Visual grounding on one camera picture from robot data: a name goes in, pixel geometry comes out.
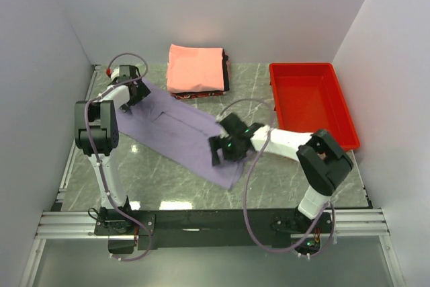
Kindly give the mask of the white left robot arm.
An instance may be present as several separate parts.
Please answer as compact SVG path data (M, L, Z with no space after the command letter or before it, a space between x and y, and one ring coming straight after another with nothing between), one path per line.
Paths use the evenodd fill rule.
M116 114L129 112L151 91L142 82L136 66L108 68L107 75L111 83L104 91L93 99L75 103L75 144L95 172L101 192L101 207L111 210L128 204L116 160L120 139Z

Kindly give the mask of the lavender t-shirt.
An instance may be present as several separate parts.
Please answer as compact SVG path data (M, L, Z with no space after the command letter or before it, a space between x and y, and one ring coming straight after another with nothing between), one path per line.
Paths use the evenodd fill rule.
M243 174L242 162L213 166L208 139L220 134L215 117L172 97L146 81L150 94L116 112L119 131L184 166L192 173L229 190Z

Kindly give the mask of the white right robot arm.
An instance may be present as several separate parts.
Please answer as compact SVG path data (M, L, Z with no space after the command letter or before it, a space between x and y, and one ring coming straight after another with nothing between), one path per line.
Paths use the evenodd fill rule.
M353 169L353 161L331 133L292 132L257 122L248 126L233 113L217 123L220 134L208 139L213 166L241 161L251 151L299 162L308 189L298 205L295 225L304 233L312 231L318 225L317 214Z

